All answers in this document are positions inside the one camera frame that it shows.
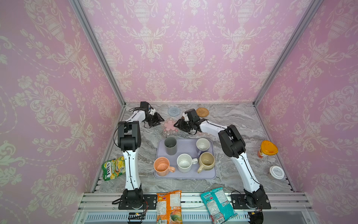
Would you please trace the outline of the blue woven round coaster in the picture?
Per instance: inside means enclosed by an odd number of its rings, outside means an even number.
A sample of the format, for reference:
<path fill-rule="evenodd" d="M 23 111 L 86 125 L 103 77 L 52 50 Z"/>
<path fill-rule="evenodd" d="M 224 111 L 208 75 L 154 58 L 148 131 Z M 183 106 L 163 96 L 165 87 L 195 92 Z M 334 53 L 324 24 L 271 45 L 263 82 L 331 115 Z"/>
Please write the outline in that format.
<path fill-rule="evenodd" d="M 173 106 L 173 107 L 170 107 L 167 112 L 168 112 L 169 116 L 177 117 L 180 115 L 181 110 L 178 107 Z"/>

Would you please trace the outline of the lavender mug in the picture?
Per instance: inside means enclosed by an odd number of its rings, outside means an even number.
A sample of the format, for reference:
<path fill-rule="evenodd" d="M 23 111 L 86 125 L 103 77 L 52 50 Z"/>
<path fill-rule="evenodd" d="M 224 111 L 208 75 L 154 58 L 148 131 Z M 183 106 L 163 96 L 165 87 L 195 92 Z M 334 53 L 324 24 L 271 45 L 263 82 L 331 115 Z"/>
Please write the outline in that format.
<path fill-rule="evenodd" d="M 196 142 L 197 147 L 197 157 L 200 157 L 200 155 L 204 152 L 207 152 L 210 148 L 210 142 L 208 139 L 200 138 Z"/>

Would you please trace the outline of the white mug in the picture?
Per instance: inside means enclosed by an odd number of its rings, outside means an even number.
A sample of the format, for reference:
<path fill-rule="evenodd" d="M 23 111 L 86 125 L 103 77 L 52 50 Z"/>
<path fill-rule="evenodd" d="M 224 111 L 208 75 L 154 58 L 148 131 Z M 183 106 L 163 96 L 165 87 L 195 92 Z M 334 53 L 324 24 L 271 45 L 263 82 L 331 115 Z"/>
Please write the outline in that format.
<path fill-rule="evenodd" d="M 189 154 L 181 154 L 177 158 L 178 170 L 181 173 L 188 173 L 191 170 L 192 165 L 197 163 L 198 159 L 193 159 Z"/>

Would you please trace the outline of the peach orange mug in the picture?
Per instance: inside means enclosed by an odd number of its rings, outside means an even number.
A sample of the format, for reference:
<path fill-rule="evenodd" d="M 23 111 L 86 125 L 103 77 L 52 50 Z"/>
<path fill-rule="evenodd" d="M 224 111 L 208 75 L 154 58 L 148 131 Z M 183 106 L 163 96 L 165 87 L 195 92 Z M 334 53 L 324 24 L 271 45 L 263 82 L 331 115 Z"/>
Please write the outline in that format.
<path fill-rule="evenodd" d="M 165 157 L 159 157 L 154 162 L 154 170 L 159 176 L 166 176 L 170 172 L 174 173 L 176 168 L 170 165 L 170 161 Z"/>

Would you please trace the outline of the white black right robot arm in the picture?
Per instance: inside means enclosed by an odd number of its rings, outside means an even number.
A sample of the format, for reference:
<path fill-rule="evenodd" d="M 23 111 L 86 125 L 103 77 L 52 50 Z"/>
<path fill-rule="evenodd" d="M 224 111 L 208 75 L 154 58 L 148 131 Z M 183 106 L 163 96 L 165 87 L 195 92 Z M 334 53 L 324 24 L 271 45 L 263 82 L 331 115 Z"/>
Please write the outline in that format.
<path fill-rule="evenodd" d="M 208 133 L 218 137 L 221 147 L 226 156 L 230 157 L 238 170 L 243 182 L 245 201 L 249 208 L 252 209 L 271 209 L 269 198 L 264 187 L 259 183 L 249 164 L 246 143 L 236 126 L 222 126 L 201 119 L 197 122 L 185 121 L 179 119 L 174 126 L 186 133 L 192 130 L 202 133 Z"/>

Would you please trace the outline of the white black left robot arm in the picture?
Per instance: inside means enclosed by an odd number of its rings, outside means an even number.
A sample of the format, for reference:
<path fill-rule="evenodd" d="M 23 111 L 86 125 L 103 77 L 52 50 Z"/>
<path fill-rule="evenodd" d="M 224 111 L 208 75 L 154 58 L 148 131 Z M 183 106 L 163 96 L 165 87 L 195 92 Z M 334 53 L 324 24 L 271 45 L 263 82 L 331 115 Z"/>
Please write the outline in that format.
<path fill-rule="evenodd" d="M 121 196 L 122 205 L 140 209 L 144 203 L 144 194 L 139 177 L 138 152 L 141 146 L 140 123 L 154 126 L 163 119 L 154 108 L 140 108 L 132 116 L 118 122 L 116 145 L 121 149 L 125 161 L 125 190 Z"/>

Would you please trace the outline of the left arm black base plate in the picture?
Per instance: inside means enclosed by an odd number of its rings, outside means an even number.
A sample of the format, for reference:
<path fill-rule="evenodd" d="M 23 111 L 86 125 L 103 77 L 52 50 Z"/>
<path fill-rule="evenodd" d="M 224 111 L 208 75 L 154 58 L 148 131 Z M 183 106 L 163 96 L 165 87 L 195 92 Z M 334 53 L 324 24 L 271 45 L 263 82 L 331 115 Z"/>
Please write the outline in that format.
<path fill-rule="evenodd" d="M 157 195 L 156 194 L 144 194 L 143 202 L 134 202 L 132 204 L 126 204 L 124 199 L 120 199 L 118 204 L 119 210 L 156 210 L 157 209 Z"/>

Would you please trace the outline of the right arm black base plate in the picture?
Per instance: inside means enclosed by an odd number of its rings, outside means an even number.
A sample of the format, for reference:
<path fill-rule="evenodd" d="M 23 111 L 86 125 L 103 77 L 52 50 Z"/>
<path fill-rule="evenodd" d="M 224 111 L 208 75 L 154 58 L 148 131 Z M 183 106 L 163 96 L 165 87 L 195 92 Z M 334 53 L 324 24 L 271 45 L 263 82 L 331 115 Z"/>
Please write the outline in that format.
<path fill-rule="evenodd" d="M 270 210 L 271 204 L 267 195 L 256 206 L 251 206 L 246 200 L 245 194 L 232 194 L 231 204 L 235 210 Z"/>

